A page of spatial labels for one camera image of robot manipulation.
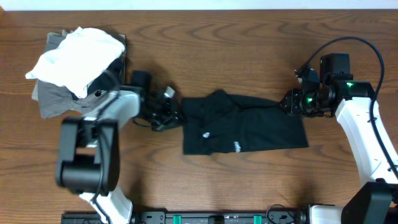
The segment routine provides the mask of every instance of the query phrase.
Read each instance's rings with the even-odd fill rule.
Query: table surface
[[[228,93],[281,99],[299,84],[299,68],[331,39],[355,35],[384,56],[379,95],[384,125],[398,148],[397,11],[90,11],[7,12],[0,24],[0,223],[59,223],[66,211],[90,211],[55,184],[62,116],[42,119],[25,74],[49,32],[95,27],[126,34],[127,70],[144,69],[183,96]],[[346,41],[356,80],[379,79],[373,51]],[[319,59],[313,63],[319,68]],[[336,119],[305,119],[309,148],[184,156],[182,129],[120,132],[119,184],[138,209],[266,210],[274,203],[345,205],[359,190],[348,140]]]

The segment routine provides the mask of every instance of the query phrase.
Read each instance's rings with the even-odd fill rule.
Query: white cloth
[[[124,49],[120,41],[102,30],[79,27],[57,49],[41,55],[25,77],[65,86],[77,97],[85,98],[89,85]]]

